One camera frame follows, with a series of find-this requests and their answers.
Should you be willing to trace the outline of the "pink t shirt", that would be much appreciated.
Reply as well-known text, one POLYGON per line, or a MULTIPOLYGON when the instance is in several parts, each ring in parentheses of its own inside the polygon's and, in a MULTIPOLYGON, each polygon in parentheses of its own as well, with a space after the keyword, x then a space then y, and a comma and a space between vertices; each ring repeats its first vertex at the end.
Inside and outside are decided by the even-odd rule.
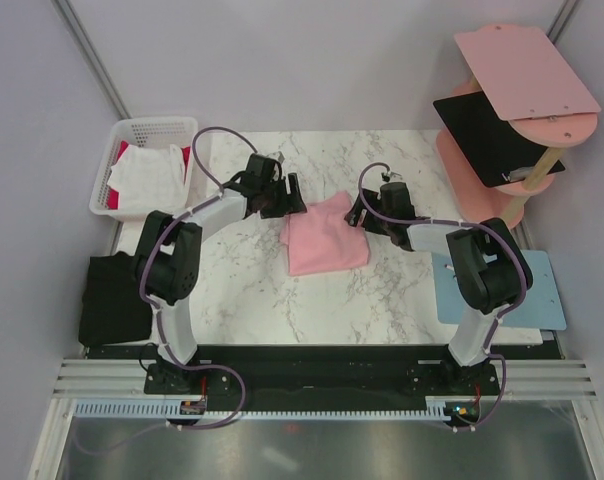
POLYGON ((347 271, 368 264, 365 232, 344 220, 353 206, 346 191, 311 204, 306 213, 290 215, 279 240, 286 247, 288 273, 305 276, 347 271))

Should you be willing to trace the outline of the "black t shirt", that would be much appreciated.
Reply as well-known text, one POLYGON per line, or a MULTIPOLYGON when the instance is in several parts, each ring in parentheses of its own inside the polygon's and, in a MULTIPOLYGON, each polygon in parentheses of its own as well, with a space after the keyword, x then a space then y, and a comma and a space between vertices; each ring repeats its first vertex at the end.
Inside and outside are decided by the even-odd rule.
POLYGON ((132 260, 124 252, 90 258, 78 331, 84 347, 150 338, 151 307, 139 296, 130 270, 132 260))

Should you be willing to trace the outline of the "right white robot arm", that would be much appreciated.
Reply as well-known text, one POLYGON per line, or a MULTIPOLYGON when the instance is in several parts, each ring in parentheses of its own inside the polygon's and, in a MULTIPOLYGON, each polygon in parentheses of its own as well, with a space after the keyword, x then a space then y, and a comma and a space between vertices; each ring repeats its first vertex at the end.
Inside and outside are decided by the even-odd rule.
POLYGON ((465 392, 490 362, 491 343, 503 317, 522 303, 533 285, 531 269, 505 222, 418 216, 402 182, 388 182, 377 192, 361 188, 344 220, 389 237, 404 251, 450 259, 465 309, 446 346, 439 377, 447 391, 465 392))

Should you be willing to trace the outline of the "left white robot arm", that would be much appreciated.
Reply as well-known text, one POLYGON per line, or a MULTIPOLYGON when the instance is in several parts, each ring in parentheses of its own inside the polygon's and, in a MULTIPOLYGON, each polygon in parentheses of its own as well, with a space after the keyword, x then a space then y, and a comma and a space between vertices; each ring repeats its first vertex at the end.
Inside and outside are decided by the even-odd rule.
POLYGON ((152 311, 158 359, 147 368, 147 393, 190 393, 201 369, 190 361, 198 349, 191 326, 189 297, 199 277, 203 244, 226 227, 252 215, 262 219, 305 213, 298 175, 282 162, 260 154, 221 184, 219 192, 179 215, 148 214, 133 257, 139 295, 152 311))

